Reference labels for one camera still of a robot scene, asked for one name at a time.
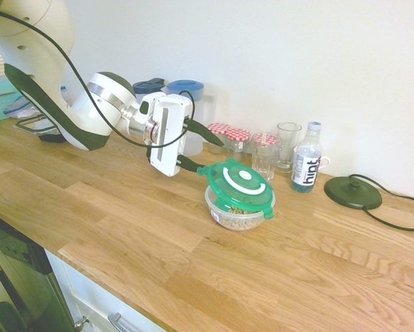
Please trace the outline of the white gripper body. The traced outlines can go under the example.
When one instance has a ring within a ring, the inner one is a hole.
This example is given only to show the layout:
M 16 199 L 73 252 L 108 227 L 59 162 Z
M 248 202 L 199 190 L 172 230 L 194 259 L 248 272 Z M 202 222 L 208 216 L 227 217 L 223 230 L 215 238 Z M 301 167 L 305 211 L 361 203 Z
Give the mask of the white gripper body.
M 177 156 L 179 155 L 179 136 L 183 132 L 183 123 L 191 114 L 192 102 L 185 96 L 170 94 L 160 97 L 155 102 L 152 120 L 157 123 L 157 142 L 151 148 L 150 163 L 166 176 L 179 172 Z

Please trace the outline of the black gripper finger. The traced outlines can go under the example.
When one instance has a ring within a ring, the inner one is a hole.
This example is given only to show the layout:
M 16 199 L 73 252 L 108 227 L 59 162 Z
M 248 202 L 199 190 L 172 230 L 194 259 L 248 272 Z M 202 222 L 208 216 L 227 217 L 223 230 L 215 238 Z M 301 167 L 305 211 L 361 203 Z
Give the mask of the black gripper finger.
M 177 156 L 177 165 L 180 168 L 183 168 L 185 170 L 188 170 L 190 172 L 194 172 L 197 173 L 198 169 L 202 169 L 203 167 L 205 167 L 205 165 L 199 164 L 194 162 L 193 160 L 189 159 L 188 157 L 179 154 Z
M 185 119 L 185 126 L 188 131 L 196 133 L 204 138 L 209 143 L 217 145 L 219 147 L 223 147 L 224 143 L 214 134 L 212 133 L 207 127 L 205 127 L 200 122 L 193 120 L 191 118 Z

